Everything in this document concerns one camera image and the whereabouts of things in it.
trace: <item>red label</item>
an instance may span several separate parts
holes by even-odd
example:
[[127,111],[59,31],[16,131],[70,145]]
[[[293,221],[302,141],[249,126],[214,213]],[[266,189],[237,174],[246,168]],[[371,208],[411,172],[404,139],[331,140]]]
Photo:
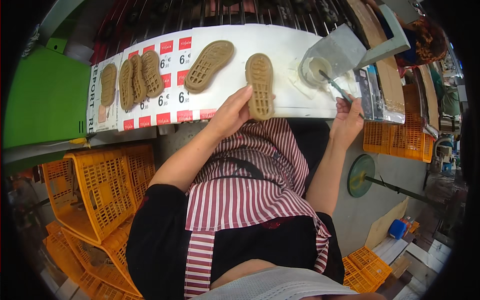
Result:
[[128,55],[128,59],[131,59],[133,55],[138,54],[138,50],[135,52],[132,52]]
[[165,88],[172,86],[172,73],[161,75],[163,79],[163,85]]
[[189,70],[178,71],[177,72],[177,85],[183,85],[185,77],[187,76]]
[[177,122],[188,122],[188,121],[193,121],[193,111],[191,110],[177,111]]
[[133,129],[133,119],[123,121],[123,130]]
[[146,117],[140,117],[138,118],[138,127],[143,128],[143,127],[150,127],[150,120],[151,116],[146,116]]
[[157,125],[170,124],[170,113],[166,112],[164,114],[158,114],[156,116],[156,124]]
[[192,37],[184,37],[179,40],[179,50],[190,49],[192,47]]
[[155,45],[150,45],[150,46],[148,46],[148,47],[145,47],[143,53],[147,52],[148,50],[153,50],[153,51],[155,51]]
[[165,54],[173,51],[173,40],[160,43],[160,54]]
[[211,119],[215,115],[216,109],[201,109],[200,110],[200,120]]

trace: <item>black shirt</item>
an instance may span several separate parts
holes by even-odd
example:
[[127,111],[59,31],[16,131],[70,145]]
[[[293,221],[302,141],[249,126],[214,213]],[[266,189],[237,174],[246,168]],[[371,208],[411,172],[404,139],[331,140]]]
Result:
[[[177,187],[151,186],[133,220],[126,258],[132,280],[145,299],[182,299],[191,231],[185,230],[188,199]],[[332,235],[324,275],[343,283],[344,268],[332,218],[318,217]],[[309,216],[280,217],[215,234],[211,282],[249,259],[313,270],[317,251]]]

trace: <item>woman's left hand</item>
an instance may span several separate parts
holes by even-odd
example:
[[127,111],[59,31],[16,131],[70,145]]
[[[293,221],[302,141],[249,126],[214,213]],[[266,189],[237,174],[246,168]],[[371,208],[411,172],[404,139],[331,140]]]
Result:
[[252,86],[248,85],[228,97],[206,128],[217,134],[220,139],[237,132],[248,119],[251,119],[247,102],[252,97],[252,91]]

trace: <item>glue container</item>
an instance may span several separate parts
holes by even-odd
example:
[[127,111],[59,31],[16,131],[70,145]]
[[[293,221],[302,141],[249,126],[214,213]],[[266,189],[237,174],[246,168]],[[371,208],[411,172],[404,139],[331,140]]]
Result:
[[335,79],[355,68],[366,52],[353,31],[342,24],[307,50],[298,68],[299,77],[307,86],[317,88],[326,82],[319,69]]

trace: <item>tan rubber sole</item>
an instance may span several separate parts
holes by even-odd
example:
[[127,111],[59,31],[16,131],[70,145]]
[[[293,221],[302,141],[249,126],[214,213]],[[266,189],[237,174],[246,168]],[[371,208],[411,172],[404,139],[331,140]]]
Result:
[[100,104],[110,106],[115,98],[115,80],[117,79],[117,67],[109,63],[103,68],[100,82],[102,83],[102,94]]
[[133,107],[133,66],[130,60],[123,62],[120,68],[119,89],[120,89],[120,106],[123,110]]
[[272,62],[263,53],[250,56],[245,64],[247,84],[253,87],[248,100],[250,115],[257,121],[268,120],[275,113],[273,108],[273,67]]
[[133,101],[140,103],[147,97],[147,87],[142,74],[142,58],[135,54],[130,57],[133,68]]
[[160,58],[149,50],[142,55],[142,74],[147,88],[147,97],[154,98],[163,92],[163,79],[160,76]]
[[213,75],[230,60],[234,50],[229,41],[219,40],[208,44],[188,71],[183,83],[185,89],[194,94],[206,89]]

